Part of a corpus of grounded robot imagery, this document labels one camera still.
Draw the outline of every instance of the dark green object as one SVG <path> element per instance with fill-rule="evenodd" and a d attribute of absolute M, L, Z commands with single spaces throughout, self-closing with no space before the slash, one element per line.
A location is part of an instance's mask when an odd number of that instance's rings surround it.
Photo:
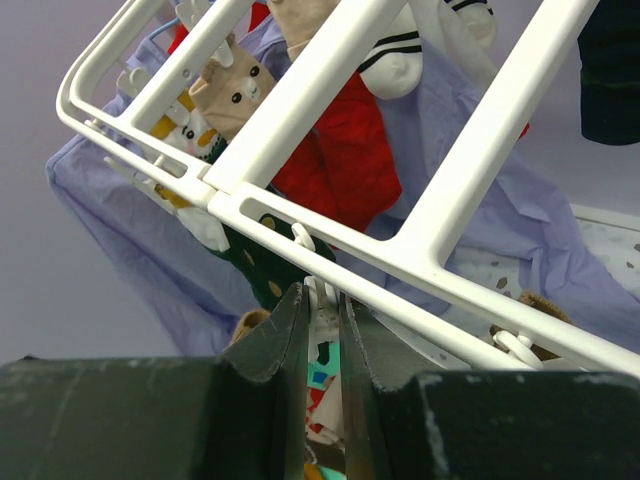
<path fill-rule="evenodd" d="M 227 142 L 224 140 L 217 144 L 206 161 L 213 165 L 226 147 Z M 267 190 L 277 194 L 271 186 L 267 187 Z M 291 225 L 273 215 L 264 215 L 260 219 L 260 223 L 287 237 L 289 240 L 294 239 Z M 304 278 L 309 275 L 309 273 L 286 261 L 268 248 L 250 240 L 233 228 L 224 224 L 222 227 L 230 248 L 225 252 L 218 252 L 208 248 L 207 250 L 216 257 L 231 262 L 234 267 L 242 272 L 262 308 L 273 311 L 280 301 L 282 293 L 286 292 L 294 283 L 304 282 Z M 332 262 L 336 261 L 331 248 L 325 242 L 315 237 L 312 237 L 312 239 L 318 255 Z"/>
<path fill-rule="evenodd" d="M 578 37 L 582 135 L 640 142 L 640 2 L 601 0 Z"/>
<path fill-rule="evenodd" d="M 294 285 L 216 358 L 5 366 L 0 479 L 300 480 L 308 326 Z"/>
<path fill-rule="evenodd" d="M 640 478 L 640 382 L 443 371 L 361 305 L 340 313 L 349 480 Z"/>

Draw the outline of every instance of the white hook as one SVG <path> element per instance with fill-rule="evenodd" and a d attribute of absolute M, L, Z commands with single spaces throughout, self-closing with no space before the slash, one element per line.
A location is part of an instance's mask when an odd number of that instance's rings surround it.
<path fill-rule="evenodd" d="M 517 338 L 506 330 L 500 330 L 493 336 L 493 340 L 509 352 L 509 355 L 526 363 L 532 368 L 542 370 L 542 361 L 530 350 L 533 343 L 527 337 L 519 335 Z"/>
<path fill-rule="evenodd" d="M 293 232 L 293 241 L 296 245 L 303 246 L 307 250 L 311 250 L 312 252 L 316 251 L 316 245 L 313 243 L 313 239 L 307 229 L 300 223 L 294 223 L 291 225 L 291 231 Z"/>

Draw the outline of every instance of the dark green sock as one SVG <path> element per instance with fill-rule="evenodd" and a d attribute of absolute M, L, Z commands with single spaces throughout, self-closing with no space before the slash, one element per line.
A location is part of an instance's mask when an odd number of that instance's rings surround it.
<path fill-rule="evenodd" d="M 207 163 L 213 165 L 226 147 L 227 143 L 224 141 L 216 145 L 206 159 Z M 267 190 L 275 193 L 271 187 L 267 187 Z M 290 240 L 294 239 L 291 225 L 273 215 L 264 215 L 260 219 L 260 223 Z M 289 287 L 294 283 L 302 282 L 309 275 L 233 228 L 227 225 L 223 225 L 223 228 L 230 248 L 225 252 L 207 250 L 216 257 L 231 262 L 242 272 L 251 284 L 253 294 L 262 308 L 273 311 L 280 301 L 280 297 L 286 293 Z M 318 255 L 332 262 L 336 261 L 331 248 L 325 242 L 314 237 L 312 239 Z"/>
<path fill-rule="evenodd" d="M 578 38 L 582 135 L 640 142 L 640 0 L 601 0 Z"/>

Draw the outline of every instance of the cat sock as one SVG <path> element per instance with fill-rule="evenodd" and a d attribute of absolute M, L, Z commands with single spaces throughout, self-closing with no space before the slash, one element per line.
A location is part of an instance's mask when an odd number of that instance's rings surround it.
<path fill-rule="evenodd" d="M 271 15 L 287 42 L 292 62 L 320 30 L 337 3 L 338 0 L 267 0 Z"/>
<path fill-rule="evenodd" d="M 262 104 L 276 82 L 267 68 L 240 47 L 230 34 L 233 63 L 210 58 L 189 89 L 196 108 L 227 142 L 231 142 Z"/>

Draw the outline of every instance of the white striped sock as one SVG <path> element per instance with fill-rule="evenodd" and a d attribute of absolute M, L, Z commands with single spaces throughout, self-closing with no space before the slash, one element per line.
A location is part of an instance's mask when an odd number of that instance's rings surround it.
<path fill-rule="evenodd" d="M 422 44 L 409 5 L 366 56 L 358 72 L 369 91 L 391 100 L 410 93 L 422 78 Z"/>

